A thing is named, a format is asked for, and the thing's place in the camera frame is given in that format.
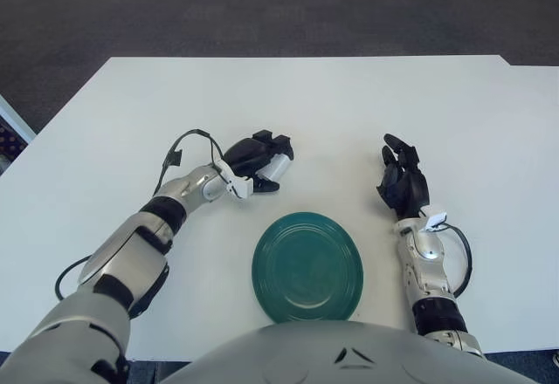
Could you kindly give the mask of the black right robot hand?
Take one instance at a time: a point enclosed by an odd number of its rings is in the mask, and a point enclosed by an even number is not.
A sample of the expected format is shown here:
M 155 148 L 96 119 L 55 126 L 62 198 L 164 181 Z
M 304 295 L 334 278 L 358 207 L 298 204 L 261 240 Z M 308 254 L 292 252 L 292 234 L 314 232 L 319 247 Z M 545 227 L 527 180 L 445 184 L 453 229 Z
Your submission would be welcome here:
M 395 135 L 385 134 L 383 140 L 384 171 L 376 190 L 398 220 L 417 218 L 430 203 L 427 181 L 418 167 L 418 152 Z

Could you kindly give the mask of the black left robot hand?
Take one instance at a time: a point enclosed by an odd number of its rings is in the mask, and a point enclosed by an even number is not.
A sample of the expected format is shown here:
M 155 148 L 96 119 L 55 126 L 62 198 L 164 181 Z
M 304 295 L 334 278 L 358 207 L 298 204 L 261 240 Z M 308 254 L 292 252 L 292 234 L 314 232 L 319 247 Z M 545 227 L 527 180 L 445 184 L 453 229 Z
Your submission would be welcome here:
M 280 189 L 279 179 L 294 159 L 291 139 L 285 135 L 273 137 L 260 130 L 230 147 L 224 161 L 234 175 L 252 180 L 253 193 L 273 193 Z

